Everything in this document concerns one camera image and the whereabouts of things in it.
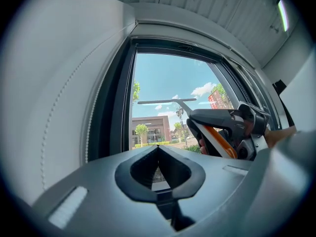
sky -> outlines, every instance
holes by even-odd
[[[177,103],[139,105],[138,101],[197,98],[186,102],[192,109],[211,109],[208,102],[217,77],[203,61],[164,54],[137,54],[135,81],[140,84],[139,99],[133,104],[133,117],[168,116],[170,129],[179,122]],[[183,115],[184,124],[188,116]]]

tree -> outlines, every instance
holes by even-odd
[[[217,84],[215,87],[212,88],[212,93],[214,93],[215,90],[218,90],[218,92],[221,95],[221,98],[222,98],[224,104],[226,106],[228,106],[229,108],[233,109],[232,103],[229,100],[229,97],[228,97],[228,95],[227,95],[227,93],[226,93],[226,91],[223,88],[221,83]]]
[[[180,122],[176,122],[174,124],[174,127],[177,129],[178,137],[179,137],[179,142],[181,142],[181,124]]]
[[[135,101],[137,101],[139,99],[139,95],[138,95],[139,91],[140,91],[139,82],[136,82],[134,80],[133,104]]]
[[[135,128],[135,132],[140,136],[140,146],[143,147],[143,137],[148,132],[148,128],[144,124],[138,124]]]

corrugated ceiling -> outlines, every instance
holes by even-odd
[[[280,49],[289,32],[282,30],[277,0],[119,0],[150,2],[180,7],[217,23],[239,41],[263,67]],[[291,15],[295,25],[298,17]]]

window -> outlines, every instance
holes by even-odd
[[[186,102],[192,110],[234,109],[238,99],[231,92],[234,93],[213,63],[169,54],[138,53],[130,136],[130,140],[137,136],[138,144],[134,140],[133,149],[160,142],[177,148],[198,144],[186,125],[188,116],[178,104],[139,105],[139,101],[195,98]]]

ceiling light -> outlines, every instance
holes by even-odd
[[[287,15],[286,15],[285,7],[284,7],[284,2],[280,0],[277,5],[281,13],[283,28],[284,28],[284,31],[286,32],[288,29],[288,21],[287,21]]]

